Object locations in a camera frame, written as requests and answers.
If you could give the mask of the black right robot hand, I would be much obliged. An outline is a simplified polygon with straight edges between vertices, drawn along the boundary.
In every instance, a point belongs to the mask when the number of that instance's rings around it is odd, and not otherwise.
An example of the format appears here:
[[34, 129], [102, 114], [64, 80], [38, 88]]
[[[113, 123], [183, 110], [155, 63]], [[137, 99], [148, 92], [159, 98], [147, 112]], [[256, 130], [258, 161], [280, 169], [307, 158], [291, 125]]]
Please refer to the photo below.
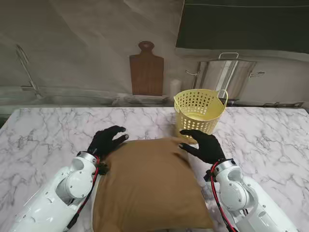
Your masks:
[[180, 134], [191, 136], [197, 141], [198, 148], [186, 143], [180, 143], [179, 147], [203, 162], [215, 164], [217, 161], [225, 159], [221, 145], [214, 135], [208, 135], [199, 130], [181, 130]]

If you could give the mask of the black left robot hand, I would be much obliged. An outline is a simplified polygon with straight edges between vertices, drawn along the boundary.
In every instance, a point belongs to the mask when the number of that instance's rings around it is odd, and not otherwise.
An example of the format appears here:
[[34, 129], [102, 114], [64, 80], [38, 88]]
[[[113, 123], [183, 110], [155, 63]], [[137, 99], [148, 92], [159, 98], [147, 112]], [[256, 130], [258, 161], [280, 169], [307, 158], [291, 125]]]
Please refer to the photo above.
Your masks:
[[101, 160], [105, 159], [129, 138], [128, 134], [123, 134], [119, 138], [114, 139], [118, 133], [123, 133], [125, 131], [126, 128], [117, 125], [97, 131], [87, 149], [87, 153], [97, 156]]

